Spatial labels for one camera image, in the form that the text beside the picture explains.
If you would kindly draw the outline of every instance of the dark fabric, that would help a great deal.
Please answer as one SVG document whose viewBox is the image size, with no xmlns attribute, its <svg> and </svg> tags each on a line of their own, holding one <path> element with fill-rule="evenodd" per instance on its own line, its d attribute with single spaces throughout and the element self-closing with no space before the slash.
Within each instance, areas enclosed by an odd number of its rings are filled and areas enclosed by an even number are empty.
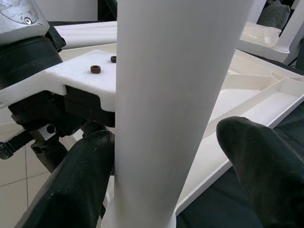
<svg viewBox="0 0 304 228">
<path fill-rule="evenodd" d="M 257 24 L 283 29 L 288 21 L 289 15 L 290 7 L 283 5 L 279 0 L 276 0 L 263 9 Z"/>
<path fill-rule="evenodd" d="M 262 228 L 231 168 L 177 217 L 177 228 Z"/>
<path fill-rule="evenodd" d="M 295 68 L 300 69 L 304 72 L 304 38 L 300 42 L 300 50 Z"/>
</svg>

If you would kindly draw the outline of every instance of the silver metal casing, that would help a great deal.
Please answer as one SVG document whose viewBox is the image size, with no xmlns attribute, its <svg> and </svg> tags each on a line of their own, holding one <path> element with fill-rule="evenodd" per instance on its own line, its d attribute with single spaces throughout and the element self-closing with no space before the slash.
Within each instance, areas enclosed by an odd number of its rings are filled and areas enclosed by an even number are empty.
<svg viewBox="0 0 304 228">
<path fill-rule="evenodd" d="M 0 46 L 44 36 L 49 24 L 34 0 L 0 0 Z"/>
</svg>

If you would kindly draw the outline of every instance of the bolt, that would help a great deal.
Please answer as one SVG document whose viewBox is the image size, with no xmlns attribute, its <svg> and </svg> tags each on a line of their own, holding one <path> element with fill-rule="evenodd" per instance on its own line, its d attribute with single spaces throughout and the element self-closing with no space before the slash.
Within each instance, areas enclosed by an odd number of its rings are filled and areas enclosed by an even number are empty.
<svg viewBox="0 0 304 228">
<path fill-rule="evenodd" d="M 47 132 L 48 132 L 49 134 L 53 134 L 53 133 L 55 133 L 55 131 L 56 131 L 55 126 L 53 126 L 53 125 L 47 126 Z"/>
<path fill-rule="evenodd" d="M 31 25 L 32 21 L 29 18 L 24 18 L 26 24 Z"/>
<path fill-rule="evenodd" d="M 8 159 L 14 152 L 33 140 L 33 136 L 26 130 L 22 130 L 17 135 L 9 138 L 5 142 L 0 142 L 0 159 Z"/>
</svg>

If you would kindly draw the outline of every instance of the black mechanical part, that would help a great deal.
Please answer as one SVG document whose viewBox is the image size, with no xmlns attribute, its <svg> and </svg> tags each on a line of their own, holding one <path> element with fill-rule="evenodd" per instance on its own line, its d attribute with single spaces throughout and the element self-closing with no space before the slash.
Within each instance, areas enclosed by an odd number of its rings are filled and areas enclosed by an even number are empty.
<svg viewBox="0 0 304 228">
<path fill-rule="evenodd" d="M 101 109 L 97 95 L 67 86 L 64 96 L 66 111 L 77 114 L 86 120 L 96 121 L 100 125 L 115 127 L 115 113 Z"/>
<path fill-rule="evenodd" d="M 54 27 L 50 27 L 46 33 L 46 38 L 48 38 L 57 52 L 60 52 L 62 48 L 66 45 L 66 41 L 60 36 Z"/>
<path fill-rule="evenodd" d="M 29 38 L 0 47 L 0 89 L 61 62 L 52 42 L 45 37 Z"/>
<path fill-rule="evenodd" d="M 54 125 L 47 124 L 39 129 L 37 129 L 36 131 L 31 131 L 30 133 L 36 140 L 43 142 L 43 141 L 47 141 L 50 138 L 52 138 L 53 136 L 55 136 L 55 134 L 57 132 L 56 132 L 56 128 Z"/>
<path fill-rule="evenodd" d="M 59 142 L 59 136 L 47 141 L 36 140 L 31 148 L 50 172 L 53 172 L 67 155 L 67 149 Z"/>
<path fill-rule="evenodd" d="M 31 140 L 33 140 L 32 135 L 28 131 L 22 130 L 7 141 L 0 142 L 0 159 L 6 160 L 10 158 L 17 150 L 29 143 Z"/>
<path fill-rule="evenodd" d="M 98 21 L 117 20 L 117 1 L 98 0 Z"/>
<path fill-rule="evenodd" d="M 72 135 L 86 120 L 65 111 L 63 96 L 43 91 L 9 106 L 12 118 L 28 131 L 52 123 L 60 137 Z"/>
<path fill-rule="evenodd" d="M 15 228 L 95 228 L 114 164 L 114 135 L 78 141 Z"/>
</svg>

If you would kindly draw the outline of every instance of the white cylindrical pole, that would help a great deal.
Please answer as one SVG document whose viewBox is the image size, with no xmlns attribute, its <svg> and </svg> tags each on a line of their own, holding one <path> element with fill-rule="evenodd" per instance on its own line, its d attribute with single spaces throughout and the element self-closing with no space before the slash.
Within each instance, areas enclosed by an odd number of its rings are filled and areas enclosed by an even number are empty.
<svg viewBox="0 0 304 228">
<path fill-rule="evenodd" d="M 119 2 L 115 189 L 103 227 L 175 227 L 177 200 L 251 3 Z"/>
<path fill-rule="evenodd" d="M 274 47 L 275 50 L 280 52 L 289 53 L 289 47 L 293 42 L 296 34 L 304 23 L 304 0 L 300 0 L 293 15 L 287 23 L 280 39 Z"/>
</svg>

